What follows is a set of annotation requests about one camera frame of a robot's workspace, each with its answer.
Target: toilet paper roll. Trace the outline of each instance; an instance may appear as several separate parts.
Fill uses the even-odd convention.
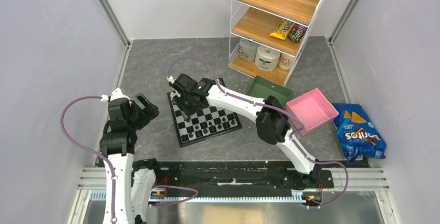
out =
[[[257,54],[259,44],[246,39],[241,39],[239,44],[239,56],[247,62],[253,62]]]
[[[255,57],[255,65],[263,71],[272,71],[278,65],[281,52],[260,45]]]
[[[294,62],[295,62],[295,57],[288,55],[288,54],[285,54],[285,53],[281,53],[280,61],[278,62],[278,66],[281,69],[289,70],[292,67]]]

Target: chessboard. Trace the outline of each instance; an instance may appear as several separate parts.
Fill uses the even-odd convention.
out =
[[[185,147],[203,141],[209,137],[219,136],[241,129],[241,123],[236,113],[221,107],[210,106],[190,116],[185,121],[182,112],[167,94],[176,128],[177,140],[180,147]]]

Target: gray floor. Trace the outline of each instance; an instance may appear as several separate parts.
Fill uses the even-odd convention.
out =
[[[253,78],[228,67],[228,38],[135,40],[130,52],[121,87],[134,97],[143,93],[159,107],[160,115],[138,131],[135,159],[157,158],[160,161],[236,161],[287,160],[281,150],[261,141],[255,124],[240,117],[243,128],[206,141],[180,148],[167,100],[166,74],[169,66],[181,57],[206,59],[228,88],[241,93]],[[171,73],[185,73],[195,80],[211,78],[207,68],[197,61],[182,61]],[[330,102],[344,102],[342,88],[330,50],[324,37],[310,37],[303,55],[286,87],[294,91],[292,98],[319,88]],[[320,160],[344,159],[332,123],[300,138],[304,147]]]

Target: green bin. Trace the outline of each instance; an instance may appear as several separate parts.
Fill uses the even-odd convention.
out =
[[[251,86],[247,90],[246,95],[265,99],[269,95],[272,95],[278,99],[278,101],[281,103],[281,106],[284,108],[289,101],[292,93],[292,90],[257,75]]]

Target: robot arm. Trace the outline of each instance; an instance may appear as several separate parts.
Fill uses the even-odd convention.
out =
[[[294,135],[293,138],[305,155],[293,144],[290,139],[293,129],[287,116],[266,107],[271,105],[282,108],[275,97],[253,98],[220,86],[221,90],[213,80],[202,78],[197,83],[185,74],[180,74],[176,80],[171,77],[169,82],[176,90],[173,100],[185,118],[208,106],[218,106],[241,114],[256,123],[258,137],[264,142],[278,146],[286,154],[296,171],[314,183],[318,180],[321,167],[309,160],[315,160],[315,157],[306,152]]]
[[[103,223],[138,224],[145,220],[148,209],[147,197],[156,182],[156,173],[153,160],[148,166],[133,171],[134,145],[138,140],[136,131],[144,128],[151,120],[159,115],[158,108],[151,104],[142,94],[136,95],[137,100],[144,105],[140,106],[124,95],[121,89],[113,91],[111,96],[102,96],[102,101],[108,101],[110,120],[104,128],[100,141],[101,153],[110,160],[115,177],[112,177],[108,164],[105,163],[106,193],[115,195],[115,219],[111,218],[112,198],[107,197]]]

